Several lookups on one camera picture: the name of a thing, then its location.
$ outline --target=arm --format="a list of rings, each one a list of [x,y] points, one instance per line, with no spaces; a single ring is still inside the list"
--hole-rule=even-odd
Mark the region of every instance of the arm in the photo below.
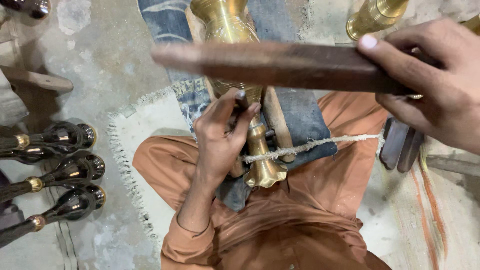
[[[210,104],[193,123],[199,157],[190,190],[164,239],[161,258],[165,268],[209,269],[212,263],[214,192],[232,168],[245,145],[250,121],[260,111],[260,104],[255,103],[238,117],[232,116],[237,91],[233,88]],[[226,132],[231,120],[237,124]]]
[[[207,228],[215,190],[233,167],[247,140],[249,124],[260,112],[261,105],[252,104],[238,116],[235,128],[226,132],[237,92],[238,89],[232,88],[210,104],[193,123],[198,140],[198,164],[192,186],[177,218],[179,225],[191,232],[201,233]]]
[[[419,48],[436,68],[405,53]],[[377,94],[380,105],[405,124],[446,145],[480,154],[480,37],[451,20],[393,32],[385,41],[365,35],[358,50],[423,95],[418,100]]]

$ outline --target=rope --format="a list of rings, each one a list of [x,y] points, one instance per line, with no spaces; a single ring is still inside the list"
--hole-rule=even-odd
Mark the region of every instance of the rope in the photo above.
[[[357,136],[345,135],[345,136],[341,136],[341,137],[333,137],[333,138],[323,139],[323,140],[313,140],[311,142],[308,142],[305,145],[296,146],[296,147],[292,147],[292,148],[279,148],[275,152],[268,152],[268,153],[260,155],[260,156],[243,156],[241,158],[241,160],[246,162],[247,164],[252,163],[254,161],[259,161],[259,160],[276,160],[276,159],[278,159],[278,157],[286,156],[286,155],[292,155],[292,154],[297,155],[298,153],[308,151],[308,150],[314,148],[315,146],[320,146],[320,145],[326,144],[326,143],[331,143],[331,142],[333,142],[333,143],[354,142],[354,141],[364,141],[364,140],[367,140],[367,139],[378,139],[377,155],[379,155],[380,154],[380,149],[382,148],[382,146],[385,143],[384,130],[382,130],[380,132],[380,134],[377,134],[377,135],[367,135],[367,134],[357,135]]]

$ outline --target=blue denim cloth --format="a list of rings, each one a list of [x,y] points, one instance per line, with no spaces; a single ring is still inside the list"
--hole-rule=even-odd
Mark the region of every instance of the blue denim cloth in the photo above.
[[[192,41],[184,12],[189,4],[188,0],[138,0],[142,16],[156,43]],[[299,29],[288,16],[284,0],[250,0],[248,8],[260,40],[297,40]],[[193,132],[191,123],[210,103],[205,81],[197,75],[173,70],[167,72],[181,103],[185,121]],[[325,125],[311,90],[276,87],[276,93],[294,146],[306,144],[310,139],[330,138],[330,130]],[[298,154],[294,162],[286,165],[292,170],[306,162],[332,156],[336,152],[336,144],[327,143]],[[251,188],[242,178],[226,179],[217,189],[216,196],[231,209],[240,211],[245,207],[245,200],[250,192]]]

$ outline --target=man's right hand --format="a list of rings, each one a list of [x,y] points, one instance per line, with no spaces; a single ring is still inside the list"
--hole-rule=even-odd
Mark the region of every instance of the man's right hand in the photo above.
[[[413,48],[438,61],[441,69],[404,53]],[[480,154],[480,37],[451,20],[439,20],[401,29],[385,41],[365,35],[358,50],[424,96],[377,94],[380,105],[446,145]]]

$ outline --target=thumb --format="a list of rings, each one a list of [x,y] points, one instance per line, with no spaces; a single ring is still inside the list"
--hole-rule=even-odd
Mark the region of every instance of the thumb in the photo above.
[[[364,35],[358,51],[379,64],[393,79],[423,95],[434,95],[442,71],[408,55],[392,44]]]
[[[235,140],[237,139],[238,140],[241,139],[242,141],[246,140],[250,122],[252,121],[252,119],[256,114],[260,113],[261,107],[262,106],[260,105],[260,103],[254,103],[250,105],[250,107],[246,111],[240,114],[237,120],[237,125],[235,126],[235,129],[231,133],[232,137]]]

